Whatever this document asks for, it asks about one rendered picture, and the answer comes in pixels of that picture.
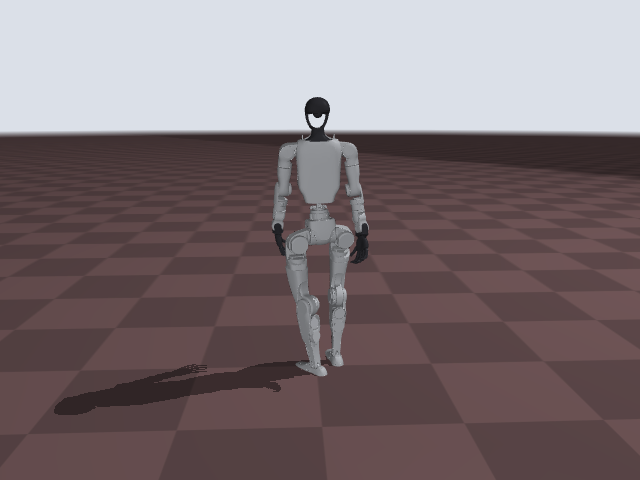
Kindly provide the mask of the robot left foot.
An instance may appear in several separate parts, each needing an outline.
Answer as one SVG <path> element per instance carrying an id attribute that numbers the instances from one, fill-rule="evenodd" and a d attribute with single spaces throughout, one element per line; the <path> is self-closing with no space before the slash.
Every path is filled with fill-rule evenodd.
<path id="1" fill-rule="evenodd" d="M 301 368 L 301 369 L 303 369 L 305 371 L 311 372 L 311 373 L 313 373 L 313 374 L 315 374 L 317 376 L 326 376 L 327 375 L 326 368 L 323 367 L 323 366 L 319 366 L 318 363 L 317 363 L 317 368 L 316 369 L 310 367 L 310 362 L 300 361 L 300 362 L 297 362 L 295 365 L 297 367 L 299 367 L 299 368 Z"/>

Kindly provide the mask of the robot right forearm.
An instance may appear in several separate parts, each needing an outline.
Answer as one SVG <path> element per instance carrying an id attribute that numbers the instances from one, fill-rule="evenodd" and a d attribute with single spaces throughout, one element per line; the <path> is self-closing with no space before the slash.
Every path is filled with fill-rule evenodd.
<path id="1" fill-rule="evenodd" d="M 361 194 L 359 195 L 359 197 L 355 197 L 355 198 L 352 198 L 352 200 L 350 200 L 350 205 L 352 208 L 352 220 L 355 224 L 355 231 L 357 233 L 362 232 L 363 223 L 366 223 L 368 225 L 368 223 L 366 222 L 366 215 L 365 215 L 364 204 L 363 204 L 364 198 L 363 198 L 361 185 L 360 185 L 360 191 L 361 191 Z M 368 226 L 368 230 L 369 230 L 369 226 Z"/>

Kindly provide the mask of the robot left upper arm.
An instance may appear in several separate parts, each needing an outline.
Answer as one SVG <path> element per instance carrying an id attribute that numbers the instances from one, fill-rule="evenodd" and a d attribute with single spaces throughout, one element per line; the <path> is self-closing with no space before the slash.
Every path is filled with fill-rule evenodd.
<path id="1" fill-rule="evenodd" d="M 289 181 L 291 177 L 292 162 L 290 162 L 290 160 L 296 156 L 297 145 L 298 142 L 289 142 L 284 143 L 280 147 L 277 166 L 277 183 L 279 185 L 278 196 L 291 195 L 292 186 Z"/>

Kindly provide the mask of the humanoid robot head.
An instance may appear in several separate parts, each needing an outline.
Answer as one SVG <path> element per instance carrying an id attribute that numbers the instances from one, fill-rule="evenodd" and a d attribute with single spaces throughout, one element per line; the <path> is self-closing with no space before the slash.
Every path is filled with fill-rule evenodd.
<path id="1" fill-rule="evenodd" d="M 305 117 L 306 117 L 307 124 L 311 129 L 311 136 L 308 139 L 306 139 L 307 141 L 324 142 L 327 140 L 332 140 L 332 139 L 329 139 L 324 133 L 324 127 L 327 123 L 329 112 L 330 112 L 330 106 L 324 98 L 314 97 L 314 98 L 311 98 L 306 103 Z M 323 125 L 319 128 L 314 128 L 309 122 L 309 118 L 308 118 L 309 114 L 313 114 L 315 118 L 320 118 L 322 114 L 325 114 L 326 116 L 325 116 Z"/>

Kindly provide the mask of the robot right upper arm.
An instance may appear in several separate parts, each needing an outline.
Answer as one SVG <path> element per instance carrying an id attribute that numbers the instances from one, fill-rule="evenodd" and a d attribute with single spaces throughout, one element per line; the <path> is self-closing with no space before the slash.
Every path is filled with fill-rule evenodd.
<path id="1" fill-rule="evenodd" d="M 359 161 L 358 151 L 354 144 L 349 142 L 340 142 L 342 156 L 346 158 L 344 162 L 348 183 L 345 184 L 346 195 L 349 197 L 359 196 L 361 194 L 359 185 Z"/>

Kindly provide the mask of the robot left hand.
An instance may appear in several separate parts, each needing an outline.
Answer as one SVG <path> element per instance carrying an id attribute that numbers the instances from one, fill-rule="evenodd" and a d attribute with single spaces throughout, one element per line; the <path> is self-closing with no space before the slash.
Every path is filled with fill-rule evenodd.
<path id="1" fill-rule="evenodd" d="M 277 245 L 279 246 L 280 253 L 283 256 L 286 256 L 285 247 L 283 246 L 283 243 L 285 243 L 285 240 L 282 238 L 282 235 L 281 235 L 283 233 L 283 229 L 281 227 L 281 224 L 276 223 L 274 225 L 274 230 L 272 230 L 272 232 L 275 234 L 275 240 L 276 240 Z"/>

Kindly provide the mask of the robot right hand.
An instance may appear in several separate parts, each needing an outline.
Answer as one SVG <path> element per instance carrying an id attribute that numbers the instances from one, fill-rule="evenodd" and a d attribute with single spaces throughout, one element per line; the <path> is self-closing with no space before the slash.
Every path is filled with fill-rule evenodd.
<path id="1" fill-rule="evenodd" d="M 356 232 L 355 235 L 358 237 L 358 239 L 356 241 L 356 247 L 351 252 L 350 257 L 353 256 L 357 251 L 356 258 L 354 259 L 354 261 L 351 261 L 351 263 L 358 264 L 359 262 L 365 260 L 368 256 L 368 240 L 366 238 L 366 236 L 368 236 L 368 225 L 366 223 L 363 223 L 362 232 Z"/>

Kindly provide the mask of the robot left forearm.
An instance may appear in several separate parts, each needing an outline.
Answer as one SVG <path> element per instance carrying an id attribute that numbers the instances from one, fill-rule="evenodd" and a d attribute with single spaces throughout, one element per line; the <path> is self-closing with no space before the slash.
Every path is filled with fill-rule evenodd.
<path id="1" fill-rule="evenodd" d="M 272 220 L 272 229 L 274 230 L 274 225 L 276 223 L 281 224 L 281 227 L 283 229 L 284 224 L 283 224 L 283 220 L 285 219 L 285 213 L 286 213 L 286 205 L 288 202 L 288 199 L 283 197 L 283 196 L 278 196 L 279 193 L 279 185 L 278 183 L 275 184 L 275 188 L 274 188 L 274 208 L 273 208 L 273 220 Z"/>

